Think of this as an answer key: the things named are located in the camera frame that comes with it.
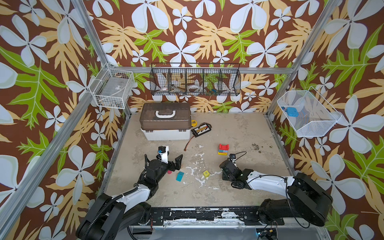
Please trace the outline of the red arch block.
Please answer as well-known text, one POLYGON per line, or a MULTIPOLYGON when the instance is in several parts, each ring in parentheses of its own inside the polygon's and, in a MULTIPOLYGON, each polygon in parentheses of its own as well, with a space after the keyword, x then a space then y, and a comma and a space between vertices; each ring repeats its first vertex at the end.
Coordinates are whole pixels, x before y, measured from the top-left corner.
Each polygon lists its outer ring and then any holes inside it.
POLYGON ((230 145, 219 144, 219 151, 229 151, 230 145))

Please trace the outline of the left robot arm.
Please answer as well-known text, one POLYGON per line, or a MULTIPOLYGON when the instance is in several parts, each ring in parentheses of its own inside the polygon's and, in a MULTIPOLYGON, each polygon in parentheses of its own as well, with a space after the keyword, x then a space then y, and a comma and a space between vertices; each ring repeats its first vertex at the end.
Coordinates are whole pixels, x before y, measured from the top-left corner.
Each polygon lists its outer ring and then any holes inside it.
POLYGON ((167 172, 181 169, 183 155, 176 157, 174 162, 164 162, 162 156, 159 153, 150 161, 145 155, 145 168, 131 190, 115 197, 101 194, 76 230, 76 237, 80 240, 113 240, 125 219, 140 221, 151 208, 146 201, 158 190, 159 181, 167 172))

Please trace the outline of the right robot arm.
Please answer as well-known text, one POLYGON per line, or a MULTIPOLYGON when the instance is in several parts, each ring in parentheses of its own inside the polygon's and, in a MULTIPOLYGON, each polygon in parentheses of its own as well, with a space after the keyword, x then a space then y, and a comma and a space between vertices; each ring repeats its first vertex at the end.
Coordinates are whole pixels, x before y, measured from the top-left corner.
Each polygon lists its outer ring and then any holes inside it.
POLYGON ((235 189, 262 190, 285 197, 281 200, 266 199, 258 207, 256 216, 264 224, 276 224, 284 218, 302 218, 308 222, 301 225, 325 226, 333 198, 306 174, 282 177, 267 175, 245 169, 240 170, 236 160, 228 158, 220 164, 224 181, 231 182, 235 189))

